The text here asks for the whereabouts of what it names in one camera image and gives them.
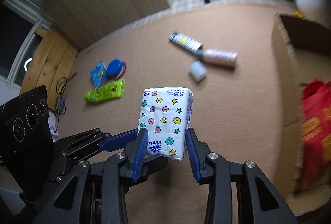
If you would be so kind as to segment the blue tissue pack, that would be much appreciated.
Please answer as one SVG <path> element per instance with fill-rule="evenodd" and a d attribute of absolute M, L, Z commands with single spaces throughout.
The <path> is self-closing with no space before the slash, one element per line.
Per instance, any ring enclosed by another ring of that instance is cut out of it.
<path fill-rule="evenodd" d="M 95 89 L 99 89 L 107 81 L 107 69 L 105 64 L 101 61 L 99 62 L 91 71 L 90 76 Z"/>

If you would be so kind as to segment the white Vinda tissue pack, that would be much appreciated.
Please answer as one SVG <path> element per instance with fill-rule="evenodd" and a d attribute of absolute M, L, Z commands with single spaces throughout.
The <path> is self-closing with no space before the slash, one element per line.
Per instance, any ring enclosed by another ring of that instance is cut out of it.
<path fill-rule="evenodd" d="M 191 124 L 194 95 L 184 87 L 145 89 L 138 128 L 148 132 L 146 154 L 163 154 L 181 162 L 186 156 L 185 133 Z"/>

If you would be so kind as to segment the patterned white lighter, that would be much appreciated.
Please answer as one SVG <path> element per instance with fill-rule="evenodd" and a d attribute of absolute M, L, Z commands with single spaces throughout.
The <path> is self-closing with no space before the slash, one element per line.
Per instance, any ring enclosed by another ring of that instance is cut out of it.
<path fill-rule="evenodd" d="M 169 41 L 191 53 L 194 53 L 196 50 L 202 49 L 203 47 L 203 43 L 178 31 L 170 33 Z"/>

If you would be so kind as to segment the grey power adapter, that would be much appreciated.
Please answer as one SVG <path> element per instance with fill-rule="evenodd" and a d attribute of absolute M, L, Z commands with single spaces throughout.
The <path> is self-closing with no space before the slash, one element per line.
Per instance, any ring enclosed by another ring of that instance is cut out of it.
<path fill-rule="evenodd" d="M 56 101 L 55 109 L 57 112 L 65 112 L 65 98 L 59 96 Z"/>

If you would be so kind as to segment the pine wood panel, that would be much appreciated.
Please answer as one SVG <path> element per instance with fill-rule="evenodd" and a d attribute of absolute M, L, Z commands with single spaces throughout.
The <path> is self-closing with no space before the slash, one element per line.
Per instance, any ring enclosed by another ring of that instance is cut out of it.
<path fill-rule="evenodd" d="M 43 39 L 32 56 L 20 94 L 45 85 L 48 108 L 55 110 L 59 97 L 57 90 L 59 81 L 62 77 L 69 78 L 77 49 L 55 26 L 47 31 L 36 30 L 35 33 Z"/>

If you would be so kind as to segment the green tube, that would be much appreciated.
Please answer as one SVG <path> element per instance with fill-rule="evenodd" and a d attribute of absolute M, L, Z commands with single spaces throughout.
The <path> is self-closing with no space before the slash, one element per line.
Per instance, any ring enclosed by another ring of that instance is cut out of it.
<path fill-rule="evenodd" d="M 104 102 L 122 98 L 124 96 L 125 79 L 107 83 L 98 89 L 90 90 L 84 94 L 86 102 Z"/>

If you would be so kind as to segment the white window frame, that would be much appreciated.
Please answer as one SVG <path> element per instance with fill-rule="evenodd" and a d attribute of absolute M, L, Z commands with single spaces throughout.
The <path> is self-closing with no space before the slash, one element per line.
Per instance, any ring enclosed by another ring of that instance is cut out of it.
<path fill-rule="evenodd" d="M 39 0 L 3 0 L 1 2 L 1 81 L 9 89 L 19 90 L 32 56 L 51 21 L 42 14 Z"/>

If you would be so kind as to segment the cardboard box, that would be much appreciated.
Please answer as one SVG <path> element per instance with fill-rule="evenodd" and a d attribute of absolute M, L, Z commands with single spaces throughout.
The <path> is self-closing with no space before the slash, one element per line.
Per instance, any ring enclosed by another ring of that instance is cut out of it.
<path fill-rule="evenodd" d="M 303 164 L 302 90 L 313 79 L 330 80 L 330 28 L 315 20 L 277 13 L 272 45 L 282 93 L 281 149 L 274 185 L 295 216 L 316 211 L 330 199 L 330 169 L 299 188 Z"/>

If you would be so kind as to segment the white translucent cap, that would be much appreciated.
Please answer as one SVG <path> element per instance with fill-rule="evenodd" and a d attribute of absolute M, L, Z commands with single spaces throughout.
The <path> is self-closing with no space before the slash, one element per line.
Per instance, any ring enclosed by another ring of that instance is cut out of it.
<path fill-rule="evenodd" d="M 189 67 L 189 74 L 196 82 L 200 82 L 206 78 L 208 70 L 200 61 L 195 61 Z"/>

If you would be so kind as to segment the pink bottle grey cap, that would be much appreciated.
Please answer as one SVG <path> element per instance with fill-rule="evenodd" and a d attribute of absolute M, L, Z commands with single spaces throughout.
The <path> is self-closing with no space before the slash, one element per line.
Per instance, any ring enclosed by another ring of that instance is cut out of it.
<path fill-rule="evenodd" d="M 223 51 L 223 50 L 196 50 L 194 55 L 205 63 L 215 64 L 224 67 L 235 68 L 238 58 L 238 53 Z"/>

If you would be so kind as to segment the red bag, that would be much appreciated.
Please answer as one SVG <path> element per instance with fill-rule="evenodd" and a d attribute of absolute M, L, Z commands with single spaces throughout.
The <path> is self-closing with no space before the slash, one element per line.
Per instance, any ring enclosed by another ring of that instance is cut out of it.
<path fill-rule="evenodd" d="M 297 190 L 312 188 L 330 169 L 330 82 L 314 79 L 302 91 L 303 162 Z"/>

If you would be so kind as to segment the blue round container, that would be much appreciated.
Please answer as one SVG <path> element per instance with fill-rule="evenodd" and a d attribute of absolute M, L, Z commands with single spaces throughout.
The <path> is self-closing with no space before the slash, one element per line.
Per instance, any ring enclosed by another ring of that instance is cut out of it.
<path fill-rule="evenodd" d="M 106 70 L 106 75 L 109 78 L 114 78 L 120 75 L 120 73 L 122 72 L 122 69 L 124 67 L 124 63 L 116 58 L 114 60 L 112 60 L 107 67 Z"/>

